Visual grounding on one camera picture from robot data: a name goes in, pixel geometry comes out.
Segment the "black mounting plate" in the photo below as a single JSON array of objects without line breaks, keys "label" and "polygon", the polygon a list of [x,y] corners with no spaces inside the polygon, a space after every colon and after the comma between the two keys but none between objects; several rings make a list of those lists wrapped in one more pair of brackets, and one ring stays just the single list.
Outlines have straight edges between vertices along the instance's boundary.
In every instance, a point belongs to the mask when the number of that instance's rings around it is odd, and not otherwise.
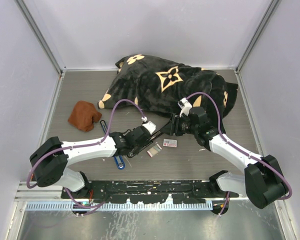
[{"label": "black mounting plate", "polygon": [[[144,204],[164,203],[171,194],[174,204],[205,203],[205,198],[224,198],[226,192],[213,191],[209,187],[209,181],[201,180],[137,180],[137,181],[91,181],[93,201],[111,202],[113,204],[125,204],[130,199],[132,204],[143,202]],[[85,196],[76,196],[76,199],[88,199],[90,193]],[[237,193],[231,192],[231,198],[237,198]],[[69,199],[66,192],[62,191],[62,199]]]}]

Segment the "fabric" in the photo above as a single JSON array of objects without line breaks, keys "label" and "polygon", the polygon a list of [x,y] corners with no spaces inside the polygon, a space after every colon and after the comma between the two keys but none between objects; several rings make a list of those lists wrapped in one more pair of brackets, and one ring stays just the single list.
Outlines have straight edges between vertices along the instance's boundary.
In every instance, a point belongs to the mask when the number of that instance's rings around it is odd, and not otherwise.
[{"label": "fabric", "polygon": [[68,119],[68,122],[77,129],[89,132],[94,129],[94,123],[99,122],[102,114],[96,107],[87,101],[78,101]]},{"label": "fabric", "polygon": [[[117,101],[129,99],[144,111],[169,117],[180,112],[177,104],[180,99],[204,92],[214,99],[221,116],[225,117],[237,99],[238,85],[227,83],[212,70],[142,54],[126,56],[115,65],[119,68],[117,76],[98,102],[99,109],[111,109]],[[207,97],[196,95],[189,102],[206,109],[211,121],[217,122],[216,111]],[[123,102],[118,107],[127,105],[130,103]]]}]

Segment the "blue scissors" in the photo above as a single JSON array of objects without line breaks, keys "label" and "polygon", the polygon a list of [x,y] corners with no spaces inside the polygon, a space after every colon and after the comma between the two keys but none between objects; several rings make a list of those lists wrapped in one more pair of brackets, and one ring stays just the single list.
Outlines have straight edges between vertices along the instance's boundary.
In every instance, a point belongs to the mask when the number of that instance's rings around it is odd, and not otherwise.
[{"label": "blue scissors", "polygon": [[[107,129],[108,129],[106,122],[104,120],[101,120],[100,124],[101,124],[103,132],[106,133]],[[119,170],[122,170],[122,169],[124,169],[126,167],[126,164],[125,164],[125,162],[124,162],[124,160],[123,160],[123,158],[122,158],[121,155],[118,156],[118,157],[114,156],[113,158],[114,158],[114,162],[116,164],[116,167]]]}]

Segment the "gray floor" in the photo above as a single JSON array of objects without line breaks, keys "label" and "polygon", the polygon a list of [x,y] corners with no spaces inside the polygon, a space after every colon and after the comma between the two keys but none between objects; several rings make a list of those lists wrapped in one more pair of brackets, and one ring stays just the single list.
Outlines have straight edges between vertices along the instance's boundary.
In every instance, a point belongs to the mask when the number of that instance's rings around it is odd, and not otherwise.
[{"label": "gray floor", "polygon": [[[219,70],[227,82],[236,83],[233,70]],[[74,105],[80,100],[94,103],[102,99],[116,75],[115,71],[68,71],[61,87],[53,119],[50,125],[49,137],[59,136],[61,141],[83,141],[102,137],[104,134],[99,123],[94,124],[90,132],[82,132],[68,123]],[[109,121],[110,109],[100,110],[102,119]],[[166,122],[166,118],[153,113],[146,113],[149,120],[158,129]],[[112,131],[125,132],[140,125],[140,114],[134,107],[118,109],[111,126]],[[231,113],[224,119],[227,135],[238,144],[250,151],[256,152],[256,143],[249,124],[247,112],[241,94]],[[162,146],[161,136],[157,142]],[[90,180],[207,180],[211,175],[228,170],[240,174],[231,163],[214,153],[202,150],[192,135],[169,137],[177,139],[177,148],[164,147],[156,156],[150,158],[146,151],[126,160],[124,170],[118,170],[113,158],[91,159],[71,166],[75,171],[84,172]]]},{"label": "gray floor", "polygon": [[222,217],[210,211],[26,211],[18,240],[284,240],[273,204],[257,209],[231,200]]}]

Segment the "black pillow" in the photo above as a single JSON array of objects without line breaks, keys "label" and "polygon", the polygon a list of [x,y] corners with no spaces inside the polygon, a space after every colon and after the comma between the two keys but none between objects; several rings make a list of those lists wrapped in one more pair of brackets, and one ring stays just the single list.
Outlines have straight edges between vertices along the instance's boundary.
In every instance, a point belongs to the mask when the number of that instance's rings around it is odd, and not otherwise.
[{"label": "black pillow", "polygon": [[[180,112],[180,99],[204,92],[214,99],[223,118],[237,99],[238,85],[226,82],[212,70],[142,54],[126,56],[115,65],[119,68],[117,76],[99,101],[99,109],[111,109],[117,101],[129,99],[144,111],[169,117]],[[189,102],[206,109],[212,123],[217,124],[216,110],[207,97],[196,95]],[[127,105],[130,103],[122,102],[118,107]]]}]

